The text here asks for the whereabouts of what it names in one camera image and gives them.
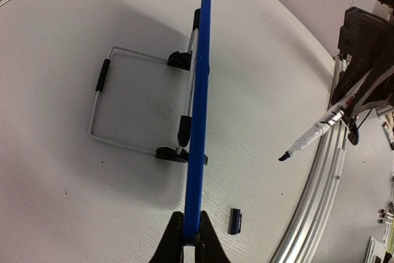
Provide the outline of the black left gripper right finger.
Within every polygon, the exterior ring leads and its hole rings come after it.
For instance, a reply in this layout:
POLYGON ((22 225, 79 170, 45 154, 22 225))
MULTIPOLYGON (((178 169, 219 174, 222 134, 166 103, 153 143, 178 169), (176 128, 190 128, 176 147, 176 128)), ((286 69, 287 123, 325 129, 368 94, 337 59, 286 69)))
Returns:
POLYGON ((206 211, 201 211, 199 232, 195 244, 195 262, 225 263, 229 258, 206 211))

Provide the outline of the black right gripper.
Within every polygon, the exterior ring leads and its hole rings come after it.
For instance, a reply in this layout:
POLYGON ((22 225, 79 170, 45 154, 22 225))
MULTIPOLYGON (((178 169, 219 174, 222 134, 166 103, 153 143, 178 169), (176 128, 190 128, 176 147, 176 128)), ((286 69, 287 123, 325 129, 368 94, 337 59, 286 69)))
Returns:
POLYGON ((380 55, 359 61, 354 57, 357 47, 370 49, 390 33, 393 33, 393 24, 382 17, 355 6, 345 11, 338 49, 342 57, 350 55, 353 58, 334 89, 331 104, 337 103, 358 81, 363 80, 347 110, 350 118, 393 103, 393 69, 382 70, 380 55))

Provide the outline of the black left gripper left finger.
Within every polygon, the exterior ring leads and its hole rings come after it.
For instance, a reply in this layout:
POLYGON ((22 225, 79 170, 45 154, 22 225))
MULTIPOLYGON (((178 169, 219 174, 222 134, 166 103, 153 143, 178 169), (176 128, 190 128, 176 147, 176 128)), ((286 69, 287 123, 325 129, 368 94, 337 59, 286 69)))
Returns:
POLYGON ((182 212, 175 211, 172 213, 159 245, 149 263, 184 262, 183 220, 184 214, 182 212))

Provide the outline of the blue framed whiteboard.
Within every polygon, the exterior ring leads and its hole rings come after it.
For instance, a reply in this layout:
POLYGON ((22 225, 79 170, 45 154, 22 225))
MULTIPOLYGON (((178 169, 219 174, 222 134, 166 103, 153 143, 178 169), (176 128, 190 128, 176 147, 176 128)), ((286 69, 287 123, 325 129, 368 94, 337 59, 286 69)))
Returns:
POLYGON ((185 246, 196 246, 201 216, 211 53, 211 4, 212 0, 201 0, 183 220, 185 246))

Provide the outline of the blue marker cap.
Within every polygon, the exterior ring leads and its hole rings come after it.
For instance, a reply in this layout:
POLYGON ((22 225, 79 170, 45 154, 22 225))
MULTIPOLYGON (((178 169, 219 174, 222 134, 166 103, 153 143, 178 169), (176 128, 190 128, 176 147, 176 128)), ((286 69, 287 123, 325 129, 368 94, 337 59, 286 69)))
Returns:
POLYGON ((228 234, 237 235, 241 232, 242 212, 238 208, 231 208, 228 234))

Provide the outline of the white blue marker pen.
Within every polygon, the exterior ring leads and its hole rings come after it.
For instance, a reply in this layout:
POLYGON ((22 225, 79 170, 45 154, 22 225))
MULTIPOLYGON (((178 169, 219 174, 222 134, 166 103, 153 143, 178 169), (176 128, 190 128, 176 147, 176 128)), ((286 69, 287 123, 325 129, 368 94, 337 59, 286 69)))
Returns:
POLYGON ((350 108, 358 89, 362 85, 363 80, 358 81, 336 104, 334 104, 318 121, 303 133, 284 154, 278 158, 278 161, 286 161, 292 158, 295 153, 303 150, 317 138, 323 136, 344 116, 345 112, 350 108))

